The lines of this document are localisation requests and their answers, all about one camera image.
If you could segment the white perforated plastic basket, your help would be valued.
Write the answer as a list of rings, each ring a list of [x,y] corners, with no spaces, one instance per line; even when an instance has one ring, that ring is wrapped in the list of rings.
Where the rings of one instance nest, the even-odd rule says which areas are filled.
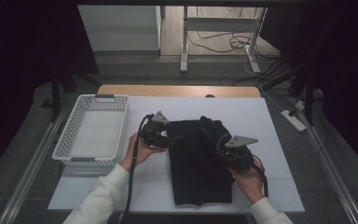
[[[80,95],[52,158],[65,165],[113,166],[124,147],[129,116],[127,95]]]

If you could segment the aluminium rail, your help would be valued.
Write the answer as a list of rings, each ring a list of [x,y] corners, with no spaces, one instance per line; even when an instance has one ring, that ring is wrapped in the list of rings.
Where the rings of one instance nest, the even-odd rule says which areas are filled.
[[[6,207],[0,216],[0,224],[13,224],[21,210],[21,207],[29,193],[31,186],[40,170],[40,167],[46,158],[49,148],[53,142],[54,136],[60,129],[63,121],[69,116],[71,103],[62,107],[55,121],[51,122],[40,140],[36,150],[21,176],[16,188],[10,196]]]
[[[290,100],[295,104],[294,98],[290,97]],[[346,186],[345,182],[341,178],[336,165],[333,163],[330,155],[327,151],[326,143],[323,142],[322,137],[317,133],[315,126],[311,125],[306,119],[305,109],[300,111],[296,110],[298,118],[306,126],[306,133],[312,143],[313,148],[316,151],[319,163],[322,165],[324,173],[328,177],[332,190],[338,196],[338,199],[349,219],[351,224],[358,224],[358,205],[351,195],[350,190]]]

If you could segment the dark navy sweater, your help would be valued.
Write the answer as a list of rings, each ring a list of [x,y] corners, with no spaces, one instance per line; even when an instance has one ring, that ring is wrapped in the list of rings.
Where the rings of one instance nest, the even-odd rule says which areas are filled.
[[[169,148],[174,203],[232,203],[234,178],[215,151],[220,138],[231,138],[222,122],[204,116],[172,121],[167,133],[176,137]]]

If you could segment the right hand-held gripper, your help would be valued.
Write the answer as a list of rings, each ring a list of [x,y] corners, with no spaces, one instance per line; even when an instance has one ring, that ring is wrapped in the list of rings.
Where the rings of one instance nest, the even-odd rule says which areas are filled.
[[[248,145],[257,143],[251,137],[224,134],[215,147],[215,154],[229,168],[237,172],[247,171],[254,163],[254,157]]]

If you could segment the person's left hand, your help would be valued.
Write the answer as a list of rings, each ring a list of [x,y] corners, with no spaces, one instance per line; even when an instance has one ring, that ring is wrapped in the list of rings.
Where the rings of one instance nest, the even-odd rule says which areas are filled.
[[[142,139],[140,139],[138,143],[138,151],[137,153],[134,153],[135,143],[137,142],[137,134],[134,133],[129,140],[128,150],[127,153],[122,160],[122,162],[119,164],[123,169],[125,169],[127,172],[131,170],[131,164],[132,159],[135,158],[136,162],[135,164],[141,164],[144,161],[146,161],[151,155],[155,153],[162,153],[166,151],[166,148],[161,147],[153,147],[150,148],[147,144],[143,142]]]

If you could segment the person's right hand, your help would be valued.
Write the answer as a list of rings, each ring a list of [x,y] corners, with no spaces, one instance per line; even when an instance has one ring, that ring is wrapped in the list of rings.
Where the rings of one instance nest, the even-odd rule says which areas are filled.
[[[262,193],[263,179],[254,167],[240,173],[231,168],[228,169],[234,176],[239,188],[250,203],[256,203],[264,198]]]

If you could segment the white cabinet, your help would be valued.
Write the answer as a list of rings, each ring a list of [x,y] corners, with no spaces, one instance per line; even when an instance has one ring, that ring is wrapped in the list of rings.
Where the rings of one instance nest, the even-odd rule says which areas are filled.
[[[160,50],[160,6],[79,6],[94,51]]]

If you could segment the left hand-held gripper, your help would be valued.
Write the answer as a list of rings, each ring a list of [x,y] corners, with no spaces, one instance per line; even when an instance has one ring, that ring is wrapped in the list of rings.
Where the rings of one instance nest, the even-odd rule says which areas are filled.
[[[140,136],[149,147],[169,148],[174,145],[174,139],[163,135],[170,126],[170,121],[158,111],[148,116],[147,123],[143,126]]]

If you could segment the black stand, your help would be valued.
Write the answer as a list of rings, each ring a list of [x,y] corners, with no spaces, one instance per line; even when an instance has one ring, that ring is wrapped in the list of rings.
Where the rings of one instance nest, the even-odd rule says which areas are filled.
[[[102,83],[90,76],[99,74],[99,68],[96,63],[85,65],[84,67],[72,64],[56,64],[51,71],[51,103],[49,106],[52,108],[52,116],[50,121],[55,122],[61,113],[60,87],[63,87],[65,92],[75,92],[77,85],[74,76],[76,76],[100,88]]]
[[[260,90],[267,91],[278,84],[282,84],[287,79],[293,78],[294,81],[289,85],[288,93],[290,96],[299,96],[301,92],[305,92],[305,118],[310,125],[313,124],[311,112],[316,61],[324,51],[324,42],[330,36],[339,15],[339,11],[331,10],[320,22],[310,20],[315,31],[305,41],[304,48],[300,53],[291,52],[291,55],[297,56],[297,65],[281,77],[259,86]]]

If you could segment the white power strip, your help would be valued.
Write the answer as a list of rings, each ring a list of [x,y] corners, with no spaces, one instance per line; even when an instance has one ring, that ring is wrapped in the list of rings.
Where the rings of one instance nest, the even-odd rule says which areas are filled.
[[[295,116],[292,115],[289,110],[283,110],[281,115],[298,131],[303,132],[306,130],[306,126]]]

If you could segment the dark curtain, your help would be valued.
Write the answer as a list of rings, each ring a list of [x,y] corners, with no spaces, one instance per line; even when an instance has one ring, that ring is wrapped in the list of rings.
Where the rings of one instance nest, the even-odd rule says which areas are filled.
[[[309,69],[296,75],[292,95],[307,84],[321,90],[324,114],[358,155],[358,0],[334,8],[271,7],[260,36],[296,68],[314,49],[317,35],[338,14]]]
[[[0,158],[34,90],[72,71],[99,72],[78,0],[0,0]]]

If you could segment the white metal desk frame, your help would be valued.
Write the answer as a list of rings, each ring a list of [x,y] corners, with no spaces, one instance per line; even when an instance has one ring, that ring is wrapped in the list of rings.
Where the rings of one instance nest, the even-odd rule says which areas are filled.
[[[180,61],[180,72],[187,72],[187,32],[188,31],[202,31],[202,32],[240,32],[249,33],[251,35],[249,43],[245,46],[245,52],[250,65],[255,73],[260,73],[261,70],[255,59],[255,43],[259,37],[259,32],[265,18],[267,9],[262,7],[253,19],[249,18],[201,18],[188,17],[187,7],[184,7],[184,28],[183,28],[183,42]]]

